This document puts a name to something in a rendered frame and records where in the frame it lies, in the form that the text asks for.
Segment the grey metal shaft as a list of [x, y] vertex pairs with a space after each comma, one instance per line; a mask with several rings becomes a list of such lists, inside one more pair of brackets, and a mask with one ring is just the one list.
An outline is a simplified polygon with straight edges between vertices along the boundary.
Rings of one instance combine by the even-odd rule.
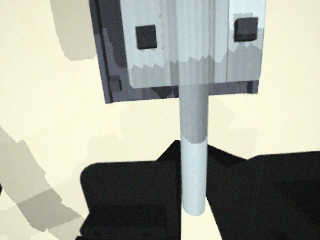
[[183, 211], [205, 211], [208, 161], [209, 83], [179, 85]]

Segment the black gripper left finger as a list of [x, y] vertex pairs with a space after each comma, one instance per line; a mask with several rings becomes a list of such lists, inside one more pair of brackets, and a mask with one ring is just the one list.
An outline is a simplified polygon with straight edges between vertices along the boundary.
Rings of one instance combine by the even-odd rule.
[[96, 162], [80, 174], [86, 205], [162, 204], [168, 237], [181, 240], [181, 142], [175, 140], [152, 161]]

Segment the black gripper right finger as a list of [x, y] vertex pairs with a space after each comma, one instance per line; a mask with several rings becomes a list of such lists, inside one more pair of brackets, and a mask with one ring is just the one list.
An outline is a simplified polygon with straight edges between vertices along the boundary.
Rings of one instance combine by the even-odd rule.
[[258, 240], [272, 184], [316, 179], [320, 151], [245, 159], [208, 144], [206, 198], [222, 240]]

